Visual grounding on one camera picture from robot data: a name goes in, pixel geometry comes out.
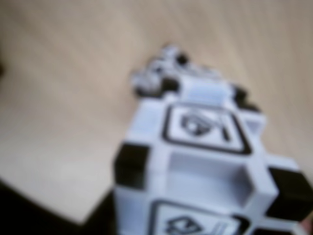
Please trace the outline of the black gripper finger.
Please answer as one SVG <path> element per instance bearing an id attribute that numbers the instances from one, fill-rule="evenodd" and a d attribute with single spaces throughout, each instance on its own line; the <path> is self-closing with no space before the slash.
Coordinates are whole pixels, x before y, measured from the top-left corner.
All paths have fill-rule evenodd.
<path id="1" fill-rule="evenodd" d="M 97 205 L 84 224 L 85 235 L 116 235 L 116 216 L 113 192 Z"/>

